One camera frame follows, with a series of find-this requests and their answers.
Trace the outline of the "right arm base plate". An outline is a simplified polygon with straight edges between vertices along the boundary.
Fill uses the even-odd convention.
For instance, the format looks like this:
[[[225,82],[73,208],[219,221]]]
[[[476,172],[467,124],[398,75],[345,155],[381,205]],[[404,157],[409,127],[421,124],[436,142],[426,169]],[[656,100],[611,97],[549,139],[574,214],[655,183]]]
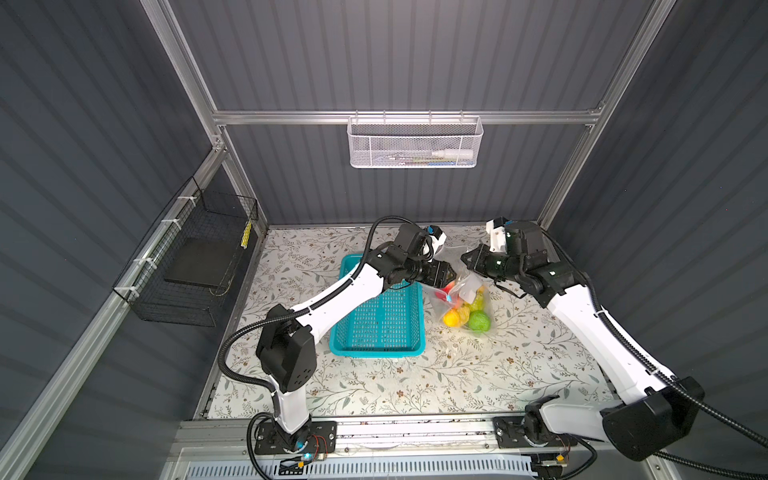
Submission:
[[[569,435],[552,434],[528,427],[524,415],[501,415],[492,418],[492,430],[497,445],[502,449],[563,447],[569,450],[578,442]]]

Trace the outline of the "clear zip top bag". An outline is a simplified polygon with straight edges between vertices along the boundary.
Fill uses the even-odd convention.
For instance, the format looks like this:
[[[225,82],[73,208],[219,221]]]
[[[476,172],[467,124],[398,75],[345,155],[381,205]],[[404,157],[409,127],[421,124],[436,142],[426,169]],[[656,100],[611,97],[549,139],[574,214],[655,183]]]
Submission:
[[[441,292],[442,288],[438,289],[429,286],[423,286],[423,295],[426,302],[431,306],[434,316],[442,325],[444,325],[442,317],[446,312],[448,312],[450,309],[458,309],[464,303],[471,304],[474,301],[476,290],[480,287],[485,287],[486,305],[484,312],[490,316],[492,327],[492,306],[488,286],[478,274],[470,272],[460,260],[460,256],[468,251],[469,248],[465,246],[444,246],[436,255],[438,260],[448,261],[457,273],[457,279],[455,280],[456,285],[451,291],[451,295],[457,297],[459,300],[457,305],[451,305],[445,301],[445,297]],[[484,333],[473,332],[468,328],[467,324],[459,328],[452,329],[465,330],[475,335],[486,334],[490,332],[490,330]]]

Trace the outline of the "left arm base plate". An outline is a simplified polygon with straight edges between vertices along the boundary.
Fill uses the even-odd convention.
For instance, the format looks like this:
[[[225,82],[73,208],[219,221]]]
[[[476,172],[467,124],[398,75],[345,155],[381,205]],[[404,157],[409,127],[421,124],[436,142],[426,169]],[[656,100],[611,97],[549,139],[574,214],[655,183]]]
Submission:
[[[254,428],[254,450],[259,455],[333,453],[337,429],[337,422],[310,420],[289,434],[272,421],[262,421]]]

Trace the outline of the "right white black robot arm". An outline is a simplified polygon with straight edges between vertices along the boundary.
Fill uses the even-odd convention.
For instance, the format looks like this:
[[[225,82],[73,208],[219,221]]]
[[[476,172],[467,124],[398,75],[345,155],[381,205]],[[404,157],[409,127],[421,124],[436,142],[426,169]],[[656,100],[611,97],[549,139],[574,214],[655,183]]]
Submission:
[[[481,244],[462,254],[467,269],[495,282],[511,280],[569,328],[616,390],[611,402],[577,404],[562,394],[529,403],[521,429],[543,447],[557,436],[608,442],[642,461],[687,436],[704,396],[691,377],[677,379],[599,305],[587,276],[554,248],[507,255]]]

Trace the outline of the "yellow lemon toy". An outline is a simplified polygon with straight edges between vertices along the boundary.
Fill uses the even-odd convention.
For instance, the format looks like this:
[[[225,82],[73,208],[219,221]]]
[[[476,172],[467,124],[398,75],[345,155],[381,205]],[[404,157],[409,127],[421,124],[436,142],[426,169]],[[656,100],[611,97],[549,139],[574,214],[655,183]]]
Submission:
[[[458,309],[450,309],[443,315],[442,321],[445,326],[450,328],[459,328],[464,325],[463,317]]]

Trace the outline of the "green pear toy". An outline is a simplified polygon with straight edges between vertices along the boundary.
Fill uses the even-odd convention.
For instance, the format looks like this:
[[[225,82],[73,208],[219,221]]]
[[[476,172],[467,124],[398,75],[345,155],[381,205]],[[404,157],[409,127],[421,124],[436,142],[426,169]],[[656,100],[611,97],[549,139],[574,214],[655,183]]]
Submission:
[[[480,287],[476,290],[474,301],[470,304],[470,311],[485,311],[486,305],[486,288]]]

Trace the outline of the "teal plastic basket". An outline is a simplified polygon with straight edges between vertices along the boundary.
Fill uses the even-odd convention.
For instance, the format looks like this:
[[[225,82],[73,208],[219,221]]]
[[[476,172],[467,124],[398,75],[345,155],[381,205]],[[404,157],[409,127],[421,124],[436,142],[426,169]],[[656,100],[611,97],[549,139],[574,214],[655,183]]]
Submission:
[[[422,287],[405,281],[334,325],[330,351],[359,359],[416,357],[426,349]]]

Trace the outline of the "green apple toy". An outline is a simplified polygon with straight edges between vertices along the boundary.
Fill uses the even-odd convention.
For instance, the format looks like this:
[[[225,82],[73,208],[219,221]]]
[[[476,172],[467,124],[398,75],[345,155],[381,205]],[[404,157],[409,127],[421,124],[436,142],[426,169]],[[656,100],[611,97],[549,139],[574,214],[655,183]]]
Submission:
[[[491,327],[491,318],[484,311],[471,311],[467,326],[473,332],[488,332]]]

